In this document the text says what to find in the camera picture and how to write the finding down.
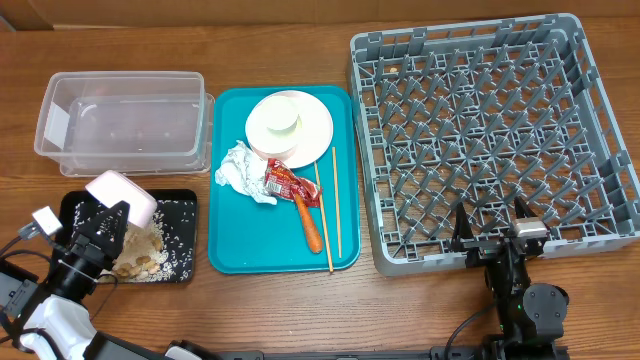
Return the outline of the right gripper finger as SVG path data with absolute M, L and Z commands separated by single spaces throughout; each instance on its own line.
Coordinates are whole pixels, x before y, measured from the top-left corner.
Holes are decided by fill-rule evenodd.
M 455 226 L 452 236 L 453 243 L 460 243 L 462 240 L 472 240 L 473 232 L 469 223 L 467 212 L 462 202 L 455 208 Z
M 518 219 L 534 218 L 536 213 L 529 207 L 521 196 L 514 198 L 514 209 Z

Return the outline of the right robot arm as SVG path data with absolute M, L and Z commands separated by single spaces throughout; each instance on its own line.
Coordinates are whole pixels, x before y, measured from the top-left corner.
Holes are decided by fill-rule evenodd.
M 516 219 L 495 239 L 481 240 L 472 231 L 462 204 L 456 205 L 450 248 L 466 254 L 468 268 L 482 267 L 492 303 L 476 312 L 450 335 L 444 359 L 568 360 L 568 349 L 556 345 L 570 298 L 556 285 L 533 283 L 526 261 L 540 256 L 550 229 L 519 196 L 514 198 Z M 459 333 L 476 319 L 496 310 L 501 332 L 487 335 L 474 349 L 455 347 Z

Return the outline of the white paper cup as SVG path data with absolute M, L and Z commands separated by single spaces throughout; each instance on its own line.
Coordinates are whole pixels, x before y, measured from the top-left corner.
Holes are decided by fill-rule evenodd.
M 290 133 L 298 124 L 299 110 L 284 96 L 266 98 L 261 106 L 267 128 L 276 133 Z

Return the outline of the red snack wrapper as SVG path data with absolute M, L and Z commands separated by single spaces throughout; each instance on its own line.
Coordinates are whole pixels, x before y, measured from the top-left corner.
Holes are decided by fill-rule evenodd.
M 307 207 L 318 207 L 322 188 L 314 182 L 296 176 L 281 160 L 269 158 L 264 185 L 270 195 L 294 201 L 299 196 Z

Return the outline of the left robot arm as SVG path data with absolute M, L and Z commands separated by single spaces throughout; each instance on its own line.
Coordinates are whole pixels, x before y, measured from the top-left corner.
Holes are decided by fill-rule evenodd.
M 99 277 L 113 268 L 129 229 L 144 228 L 155 205 L 146 210 L 125 201 L 98 213 L 72 231 L 45 280 L 1 322 L 13 345 L 41 359 L 219 359 L 188 341 L 172 342 L 163 353 L 95 329 L 82 300 L 93 293 Z

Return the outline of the white tissue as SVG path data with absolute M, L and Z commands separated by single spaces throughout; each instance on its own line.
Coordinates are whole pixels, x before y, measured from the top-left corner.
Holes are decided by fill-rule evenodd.
M 237 140 L 214 173 L 215 183 L 229 185 L 239 194 L 251 197 L 256 203 L 276 205 L 277 199 L 265 186 L 267 161 L 260 158 L 243 141 Z

